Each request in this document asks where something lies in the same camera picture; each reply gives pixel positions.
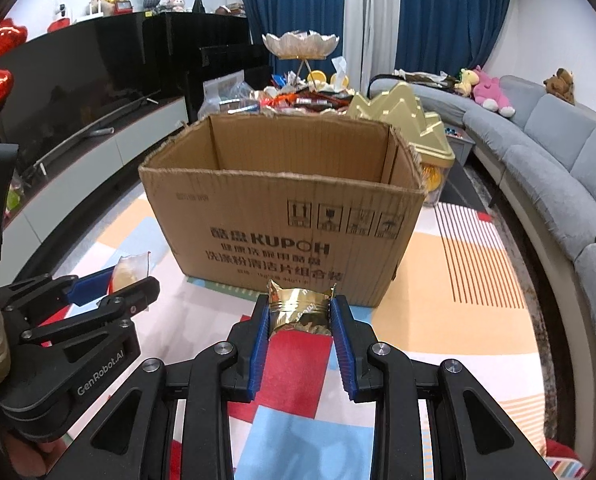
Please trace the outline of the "clear packet yellow cake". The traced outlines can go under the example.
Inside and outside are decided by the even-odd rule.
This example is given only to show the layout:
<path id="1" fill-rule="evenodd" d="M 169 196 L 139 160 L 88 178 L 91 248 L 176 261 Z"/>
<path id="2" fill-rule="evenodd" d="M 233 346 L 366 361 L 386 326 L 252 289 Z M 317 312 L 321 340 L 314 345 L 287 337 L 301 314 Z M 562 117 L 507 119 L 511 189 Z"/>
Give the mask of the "clear packet yellow cake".
<path id="1" fill-rule="evenodd" d="M 150 252 L 121 257 L 112 269 L 112 277 L 107 287 L 108 294 L 114 294 L 120 289 L 147 278 L 149 268 Z"/>

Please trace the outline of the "gold small snack packet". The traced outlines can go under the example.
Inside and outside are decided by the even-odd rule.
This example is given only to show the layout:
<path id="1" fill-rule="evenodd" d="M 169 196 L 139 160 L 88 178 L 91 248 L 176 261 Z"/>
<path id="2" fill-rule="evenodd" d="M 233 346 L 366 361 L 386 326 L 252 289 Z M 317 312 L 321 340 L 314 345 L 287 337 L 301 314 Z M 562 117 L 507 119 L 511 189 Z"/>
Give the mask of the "gold small snack packet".
<path id="1" fill-rule="evenodd" d="M 329 310 L 336 286 L 326 292 L 305 288 L 282 288 L 273 280 L 267 283 L 270 310 L 270 335 L 294 330 L 330 336 Z"/>

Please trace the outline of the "grey tv cabinet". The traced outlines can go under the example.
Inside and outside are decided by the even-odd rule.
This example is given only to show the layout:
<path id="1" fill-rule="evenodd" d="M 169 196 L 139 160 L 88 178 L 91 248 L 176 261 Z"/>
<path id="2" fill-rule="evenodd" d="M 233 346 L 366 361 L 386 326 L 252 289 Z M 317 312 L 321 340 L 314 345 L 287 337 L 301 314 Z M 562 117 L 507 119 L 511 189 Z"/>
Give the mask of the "grey tv cabinet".
<path id="1" fill-rule="evenodd" d="M 127 125 L 94 140 L 86 152 L 45 181 L 39 191 L 24 200 L 3 230 L 0 286 L 17 278 L 77 206 L 187 120 L 182 98 L 144 106 Z"/>

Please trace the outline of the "brown cardboard box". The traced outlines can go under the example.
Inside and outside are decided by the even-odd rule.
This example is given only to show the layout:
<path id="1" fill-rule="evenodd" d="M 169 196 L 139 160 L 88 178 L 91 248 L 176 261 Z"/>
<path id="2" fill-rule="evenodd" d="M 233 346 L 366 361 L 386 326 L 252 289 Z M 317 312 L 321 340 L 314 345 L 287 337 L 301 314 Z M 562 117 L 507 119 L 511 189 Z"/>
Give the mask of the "brown cardboard box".
<path id="1" fill-rule="evenodd" d="M 365 307 L 385 296 L 426 197 L 397 128 L 336 114 L 212 115 L 138 172 L 185 275 L 334 289 Z"/>

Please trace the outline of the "black television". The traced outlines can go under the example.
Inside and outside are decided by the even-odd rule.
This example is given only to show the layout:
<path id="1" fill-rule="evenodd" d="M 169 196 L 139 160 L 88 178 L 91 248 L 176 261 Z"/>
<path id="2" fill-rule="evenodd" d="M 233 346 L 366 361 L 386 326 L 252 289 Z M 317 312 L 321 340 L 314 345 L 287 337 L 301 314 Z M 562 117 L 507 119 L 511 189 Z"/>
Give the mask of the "black television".
<path id="1" fill-rule="evenodd" d="M 14 81 L 0 129 L 18 147 L 17 171 L 25 174 L 95 120 L 171 88 L 201 49 L 249 41 L 246 18 L 164 12 L 94 18 L 13 48 L 0 56 Z"/>

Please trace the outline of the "grey curved sofa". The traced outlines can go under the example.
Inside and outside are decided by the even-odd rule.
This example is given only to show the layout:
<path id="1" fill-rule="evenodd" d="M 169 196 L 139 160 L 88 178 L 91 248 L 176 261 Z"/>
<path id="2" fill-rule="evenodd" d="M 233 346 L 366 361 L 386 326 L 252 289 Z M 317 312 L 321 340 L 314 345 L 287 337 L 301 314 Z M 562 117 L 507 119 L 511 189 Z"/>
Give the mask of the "grey curved sofa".
<path id="1" fill-rule="evenodd" d="M 473 140 L 493 200 L 514 234 L 540 301 L 557 391 L 557 428 L 596 460 L 596 114 L 515 76 L 500 81 L 511 118 L 416 84 L 425 110 Z"/>

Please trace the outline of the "grey storage bin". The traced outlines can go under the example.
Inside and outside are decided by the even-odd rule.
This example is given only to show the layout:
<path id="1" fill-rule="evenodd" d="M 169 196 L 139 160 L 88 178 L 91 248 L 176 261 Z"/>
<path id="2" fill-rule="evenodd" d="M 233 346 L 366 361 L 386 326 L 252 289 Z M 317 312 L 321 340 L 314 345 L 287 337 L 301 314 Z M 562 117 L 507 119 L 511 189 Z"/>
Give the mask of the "grey storage bin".
<path id="1" fill-rule="evenodd" d="M 447 142 L 450 144 L 459 165 L 465 166 L 468 156 L 476 146 L 476 143 L 474 143 L 466 131 L 461 128 L 447 126 L 447 128 L 445 128 L 445 135 L 447 136 Z"/>

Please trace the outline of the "tiered white snack stand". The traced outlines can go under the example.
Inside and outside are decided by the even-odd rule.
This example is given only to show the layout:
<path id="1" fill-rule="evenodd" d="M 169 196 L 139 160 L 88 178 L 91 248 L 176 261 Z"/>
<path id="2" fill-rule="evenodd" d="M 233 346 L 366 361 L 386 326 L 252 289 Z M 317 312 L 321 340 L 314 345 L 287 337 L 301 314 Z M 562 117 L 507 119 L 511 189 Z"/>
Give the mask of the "tiered white snack stand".
<path id="1" fill-rule="evenodd" d="M 336 35 L 314 30 L 265 34 L 266 50 L 278 61 L 296 61 L 295 70 L 272 76 L 272 82 L 255 90 L 243 79 L 243 72 L 203 84 L 200 115 L 213 113 L 343 113 L 354 96 L 349 87 L 347 60 L 333 53 L 339 46 Z"/>

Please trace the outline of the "gold mountain lid tin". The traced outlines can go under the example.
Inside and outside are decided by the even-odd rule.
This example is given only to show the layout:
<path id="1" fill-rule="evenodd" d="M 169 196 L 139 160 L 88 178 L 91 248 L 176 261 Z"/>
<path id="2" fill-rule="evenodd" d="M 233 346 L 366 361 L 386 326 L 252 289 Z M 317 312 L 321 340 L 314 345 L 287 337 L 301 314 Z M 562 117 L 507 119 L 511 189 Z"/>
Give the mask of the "gold mountain lid tin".
<path id="1" fill-rule="evenodd" d="M 454 166 L 455 154 L 448 144 L 441 117 L 423 109 L 409 84 L 398 81 L 390 90 L 381 91 L 373 98 L 356 93 L 347 115 L 385 122 L 397 128 L 402 139 L 419 155 L 427 190 L 425 205 L 434 207 L 439 203 L 448 173 Z"/>

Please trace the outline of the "pink plush toy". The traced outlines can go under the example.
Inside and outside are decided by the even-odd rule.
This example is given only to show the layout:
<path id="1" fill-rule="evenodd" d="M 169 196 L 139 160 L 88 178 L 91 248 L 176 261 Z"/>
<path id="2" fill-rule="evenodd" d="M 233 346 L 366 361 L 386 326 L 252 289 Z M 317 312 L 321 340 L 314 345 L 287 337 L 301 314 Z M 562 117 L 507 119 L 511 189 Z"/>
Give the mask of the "pink plush toy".
<path id="1" fill-rule="evenodd" d="M 490 112 L 497 113 L 507 119 L 510 119 L 516 113 L 511 102 L 505 96 L 499 79 L 488 76 L 480 66 L 473 70 L 479 77 L 479 82 L 473 87 L 472 95 L 474 102 L 479 104 Z"/>

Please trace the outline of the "yellow plush toy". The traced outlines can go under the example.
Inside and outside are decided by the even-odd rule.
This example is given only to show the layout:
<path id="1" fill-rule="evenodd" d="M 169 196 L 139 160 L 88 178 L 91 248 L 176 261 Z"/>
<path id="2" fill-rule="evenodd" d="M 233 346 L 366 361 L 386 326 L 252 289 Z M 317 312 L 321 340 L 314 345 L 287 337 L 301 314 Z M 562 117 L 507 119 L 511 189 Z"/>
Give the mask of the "yellow plush toy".
<path id="1" fill-rule="evenodd" d="M 459 80 L 454 84 L 453 90 L 458 96 L 469 99 L 474 87 L 479 84 L 480 77 L 474 70 L 462 68 L 459 73 Z"/>

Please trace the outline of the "brown plush toy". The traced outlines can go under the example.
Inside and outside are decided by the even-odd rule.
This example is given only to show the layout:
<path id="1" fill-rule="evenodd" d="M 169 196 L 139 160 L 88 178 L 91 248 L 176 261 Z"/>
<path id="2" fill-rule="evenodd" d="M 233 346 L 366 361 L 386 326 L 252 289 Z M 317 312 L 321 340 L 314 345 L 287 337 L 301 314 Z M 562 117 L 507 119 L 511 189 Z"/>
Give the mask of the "brown plush toy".
<path id="1" fill-rule="evenodd" d="M 544 80 L 546 92 L 556 98 L 574 105 L 574 80 L 565 68 L 558 68 L 555 75 Z"/>

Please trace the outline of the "blue curtains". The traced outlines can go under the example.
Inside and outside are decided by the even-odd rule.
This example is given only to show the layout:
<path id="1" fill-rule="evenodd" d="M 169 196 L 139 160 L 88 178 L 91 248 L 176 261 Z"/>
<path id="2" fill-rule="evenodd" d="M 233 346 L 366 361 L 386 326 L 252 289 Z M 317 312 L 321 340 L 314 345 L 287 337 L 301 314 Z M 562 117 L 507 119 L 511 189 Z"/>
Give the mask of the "blue curtains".
<path id="1" fill-rule="evenodd" d="M 352 86 L 391 70 L 442 72 L 484 65 L 510 0 L 243 0 L 252 38 L 335 35 Z"/>

